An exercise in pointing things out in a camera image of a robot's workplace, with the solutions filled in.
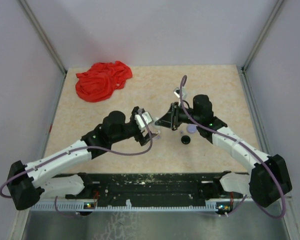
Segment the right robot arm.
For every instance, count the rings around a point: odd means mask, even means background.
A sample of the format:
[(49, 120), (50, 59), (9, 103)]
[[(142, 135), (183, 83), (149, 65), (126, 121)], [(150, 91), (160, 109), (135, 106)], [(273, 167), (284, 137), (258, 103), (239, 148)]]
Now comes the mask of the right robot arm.
[(223, 172), (213, 185), (213, 192), (225, 198), (230, 192), (252, 197), (261, 207), (268, 207), (292, 190), (288, 168), (282, 156), (270, 156), (239, 138), (228, 125), (214, 115), (207, 95), (196, 95), (192, 108), (171, 103), (168, 112), (155, 125), (177, 130), (181, 124), (196, 124), (199, 134), (226, 151), (247, 171), (246, 174)]

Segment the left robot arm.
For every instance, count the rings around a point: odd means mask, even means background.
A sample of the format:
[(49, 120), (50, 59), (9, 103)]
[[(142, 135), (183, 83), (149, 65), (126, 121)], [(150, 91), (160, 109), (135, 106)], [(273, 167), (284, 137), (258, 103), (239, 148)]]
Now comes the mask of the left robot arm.
[(153, 144), (155, 134), (149, 127), (154, 122), (150, 113), (138, 106), (132, 110), (128, 122), (123, 112), (115, 110), (69, 147), (27, 164), (20, 160), (14, 162), (5, 185), (15, 208), (26, 210), (42, 198), (67, 195), (80, 195), (85, 199), (91, 197), (94, 186), (84, 180), (82, 174), (68, 177), (59, 177), (58, 174), (105, 153), (118, 155), (119, 152), (112, 150), (112, 145), (130, 138), (141, 146)]

